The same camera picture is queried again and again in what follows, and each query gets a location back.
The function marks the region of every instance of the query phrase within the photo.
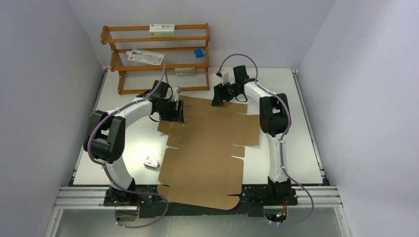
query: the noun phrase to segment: cable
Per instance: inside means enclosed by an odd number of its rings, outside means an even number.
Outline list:
[[[163,120],[155,120],[154,118],[152,118],[150,115],[148,115],[148,117],[150,118],[150,120],[151,121],[153,121],[153,122],[161,122],[161,121],[163,121]]]
[[[235,53],[235,54],[231,54],[230,56],[228,56],[228,57],[226,57],[225,59],[224,59],[224,61],[221,63],[221,66],[220,66],[220,68],[218,69],[218,72],[221,72],[221,69],[222,69],[222,66],[223,66],[223,64],[225,63],[225,61],[228,59],[228,58],[230,58],[231,56],[235,56],[235,55],[240,55],[240,56],[244,56],[244,57],[246,57],[246,58],[248,58],[248,59],[250,59],[251,60],[251,62],[253,63],[253,65],[254,65],[254,68],[256,69],[256,76],[255,76],[255,80],[254,80],[254,83],[256,84],[256,86],[257,87],[259,87],[261,90],[263,90],[264,92],[266,92],[266,93],[268,93],[269,95],[272,95],[273,97],[275,97],[281,104],[282,104],[282,106],[284,107],[284,110],[285,110],[285,113],[287,114],[287,119],[288,119],[288,126],[287,126],[287,128],[285,129],[285,131],[282,133],[282,135],[281,135],[281,137],[280,137],[280,139],[279,139],[279,141],[280,141],[280,145],[279,145],[279,156],[280,156],[280,162],[281,162],[281,168],[282,168],[282,171],[284,172],[284,174],[291,180],[291,181],[293,181],[295,184],[297,184],[298,186],[300,186],[300,188],[302,188],[306,193],[307,193],[307,195],[308,195],[308,197],[310,198],[310,201],[311,201],[311,210],[310,210],[310,213],[309,214],[307,214],[305,217],[303,217],[302,219],[300,219],[300,220],[298,220],[298,221],[295,221],[295,222],[291,222],[291,223],[281,223],[280,225],[281,226],[291,226],[291,225],[296,225],[296,224],[299,224],[299,223],[301,223],[301,222],[303,222],[303,221],[305,221],[305,220],[307,220],[312,214],[313,214],[313,212],[314,212],[314,200],[313,200],[313,197],[311,196],[311,194],[310,194],[310,192],[302,185],[302,184],[300,184],[299,182],[297,182],[295,179],[293,179],[289,174],[288,174],[288,172],[287,172],[287,170],[285,170],[285,166],[284,166],[284,155],[283,155],[283,138],[284,138],[284,136],[288,133],[288,131],[289,131],[289,129],[290,129],[290,127],[291,127],[291,115],[290,115],[290,111],[288,110],[288,107],[287,107],[287,105],[285,104],[285,102],[278,96],[278,95],[276,95],[275,93],[273,93],[273,92],[271,92],[271,91],[269,91],[269,90],[267,90],[265,87],[263,87],[263,86],[261,86],[261,85],[259,85],[258,83],[257,83],[257,66],[256,66],[256,63],[253,61],[253,59],[251,59],[249,56],[247,56],[247,55],[245,55],[245,54],[241,54],[241,53]]]
[[[246,95],[244,95],[244,96],[245,96],[245,99],[246,99],[245,101],[241,101],[241,100],[237,99],[237,96],[234,96],[234,99],[236,99],[239,102],[247,102],[248,101],[248,97]]]
[[[158,221],[160,221],[165,215],[166,215],[166,213],[167,213],[167,211],[168,211],[168,208],[169,208],[169,201],[168,201],[168,199],[165,197],[165,196],[163,196],[163,195],[161,195],[161,194],[159,194],[159,193],[149,193],[149,192],[137,192],[137,191],[131,191],[131,190],[128,190],[128,189],[125,189],[125,188],[123,188],[123,187],[121,187],[118,183],[116,183],[115,182],[115,180],[112,178],[112,176],[111,176],[111,174],[109,173],[109,170],[108,170],[108,167],[106,166],[106,164],[105,163],[103,163],[103,162],[100,162],[100,161],[97,161],[97,160],[95,160],[95,158],[94,158],[94,155],[93,155],[93,153],[92,153],[92,150],[91,150],[91,144],[92,144],[92,141],[93,141],[93,134],[96,134],[97,132],[98,132],[98,130],[100,129],[100,127],[106,122],[106,120],[108,120],[111,116],[113,116],[113,115],[116,115],[117,113],[119,113],[120,111],[124,111],[124,110],[126,110],[127,108],[129,108],[129,107],[131,107],[131,106],[133,106],[133,105],[135,105],[135,104],[138,104],[138,103],[141,103],[141,102],[143,102],[143,101],[146,101],[154,92],[156,92],[156,90],[157,90],[157,88],[159,88],[159,86],[160,86],[160,83],[162,82],[162,80],[163,80],[163,76],[166,76],[166,81],[168,81],[168,74],[167,74],[167,71],[166,71],[166,65],[164,65],[163,66],[163,72],[162,72],[162,77],[160,78],[160,80],[159,80],[159,83],[157,83],[157,85],[156,85],[156,87],[145,97],[145,98],[142,98],[142,99],[140,99],[140,100],[138,100],[138,101],[132,101],[132,102],[129,102],[128,104],[126,104],[126,105],[124,105],[124,106],[122,106],[121,108],[118,108],[118,109],[116,109],[115,111],[113,111],[113,112],[111,112],[111,113],[109,113],[102,121],[100,121],[99,122],[99,124],[94,128],[94,130],[93,130],[93,132],[92,132],[92,135],[89,137],[89,140],[88,140],[88,142],[87,142],[87,153],[88,153],[88,155],[89,155],[89,158],[90,158],[90,160],[92,161],[92,162],[94,162],[94,163],[96,163],[96,164],[99,164],[99,165],[101,165],[102,167],[103,167],[103,170],[105,171],[105,174],[106,174],[106,176],[108,177],[108,179],[109,179],[109,181],[117,188],[117,189],[119,189],[119,190],[122,190],[122,191],[124,191],[124,192],[126,192],[126,193],[130,193],[130,194],[135,194],[135,195],[153,195],[153,196],[159,196],[160,198],[162,198],[165,202],[166,202],[166,208],[165,208],[165,210],[164,210],[164,212],[163,212],[163,214],[160,216],[160,217],[158,217],[156,220],[154,220],[154,221],[152,221],[152,222],[150,222],[150,223],[148,223],[148,224],[145,224],[145,225],[141,225],[141,226],[126,226],[126,225],[123,225],[123,224],[121,224],[120,222],[118,222],[118,219],[117,219],[117,216],[116,216],[116,212],[115,212],[115,221],[116,221],[116,225],[119,225],[119,226],[121,226],[121,227],[123,227],[123,228],[129,228],[129,229],[137,229],[137,228],[143,228],[143,227],[147,227],[147,226],[150,226],[150,225],[152,225],[152,224],[154,224],[154,223],[156,223],[156,222],[158,222]]]
[[[246,57],[246,58],[248,58],[248,59],[249,59],[249,60],[253,63],[253,65],[254,65],[254,69],[256,70],[256,76],[254,77],[254,81],[257,81],[258,71],[257,71],[257,66],[256,66],[256,63],[253,61],[253,59],[252,59],[252,58],[250,58],[249,56],[247,56],[247,55],[245,55],[245,54],[242,54],[242,53],[233,53],[233,54],[231,54],[230,56],[227,56],[227,57],[224,59],[224,61],[221,63],[220,68],[218,69],[217,73],[221,73],[221,69],[222,69],[222,67],[224,66],[225,61],[227,61],[227,59],[229,59],[230,57],[233,57],[233,56],[243,56],[243,57]]]
[[[171,95],[170,95],[170,98],[168,98],[168,100],[171,100],[172,97],[173,97],[173,89],[172,89],[172,87],[170,86],[169,83],[168,83],[168,85],[169,85],[169,88],[170,88],[170,91],[171,91]]]

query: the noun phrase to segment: orange wooden rack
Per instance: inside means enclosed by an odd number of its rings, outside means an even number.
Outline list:
[[[207,85],[206,86],[194,86],[194,87],[182,87],[182,91],[200,91],[209,90],[210,84],[208,79],[208,68],[210,67],[210,54],[208,49],[208,42],[210,40],[210,28],[208,23],[198,25],[175,25],[175,30],[190,30],[190,29],[205,29],[206,35],[204,36],[184,36],[184,37],[156,37],[156,38],[123,38],[113,39],[110,32],[129,32],[129,31],[148,31],[150,26],[118,26],[108,27],[103,26],[102,33],[100,35],[100,41],[103,45],[109,44],[112,51],[111,63],[109,68],[112,72],[118,71],[119,83],[118,83],[118,94],[139,94],[146,89],[136,90],[124,90],[124,81],[127,71],[145,71],[145,70],[162,70],[163,65],[141,65],[141,66],[124,66],[120,57],[120,54],[125,54],[127,51],[132,49],[117,49],[116,43],[134,43],[134,42],[151,42],[151,41],[183,41],[183,40],[205,40],[205,46],[190,46],[190,47],[165,47],[165,48],[141,48],[151,52],[169,52],[169,51],[194,51],[199,48],[205,50],[205,62],[204,63],[185,63],[185,64],[168,64],[167,69],[175,68],[204,68]]]

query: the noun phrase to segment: wooden shelf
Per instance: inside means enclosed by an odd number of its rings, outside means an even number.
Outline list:
[[[125,54],[127,51],[131,51],[131,48],[117,49],[116,43],[144,43],[144,42],[174,42],[174,41],[191,41],[191,40],[201,40],[205,41],[205,46],[182,46],[182,47],[136,47],[136,49],[142,49],[152,52],[181,52],[181,51],[194,51],[196,49],[204,49],[206,52],[203,62],[194,62],[194,63],[168,63],[166,64],[167,69],[175,68],[205,68],[206,69],[206,86],[196,86],[196,87],[186,87],[182,88],[183,91],[199,91],[199,90],[209,90],[209,79],[208,79],[208,68],[210,67],[210,55],[208,48],[208,41],[210,40],[210,28],[208,23],[206,24],[196,24],[196,25],[176,25],[175,34],[179,30],[196,30],[196,29],[205,29],[205,35],[203,36],[178,36],[178,37],[156,37],[156,38],[116,38],[114,39],[111,35],[111,32],[137,32],[137,31],[148,31],[150,26],[119,26],[119,27],[108,27],[103,26],[102,33],[100,35],[100,41],[102,44],[109,44],[111,47],[112,57],[110,63],[111,71],[118,71],[119,73],[119,85],[118,93],[119,94],[137,94],[142,93],[145,90],[124,90],[124,81],[127,71],[147,71],[147,70],[162,70],[163,65],[143,65],[137,63],[135,66],[127,65],[127,62],[124,63],[123,58],[120,54]]]

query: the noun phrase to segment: blue object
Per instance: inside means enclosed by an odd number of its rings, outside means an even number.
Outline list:
[[[197,50],[194,50],[194,54],[195,54],[195,57],[200,58],[205,55],[205,52],[201,48],[199,48]]]

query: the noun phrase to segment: small white object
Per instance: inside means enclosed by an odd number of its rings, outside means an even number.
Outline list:
[[[171,101],[179,100],[179,93],[182,91],[182,88],[179,86],[174,86],[172,88],[173,95],[171,96]]]
[[[223,74],[223,85],[226,84],[228,82],[228,73],[224,73]]]
[[[161,65],[163,58],[165,57],[162,53],[155,53],[141,49],[133,49],[131,51],[127,51],[126,54],[128,55],[129,61],[151,65]]]
[[[147,157],[144,162],[144,166],[152,169],[157,169],[159,167],[159,162],[156,159]]]

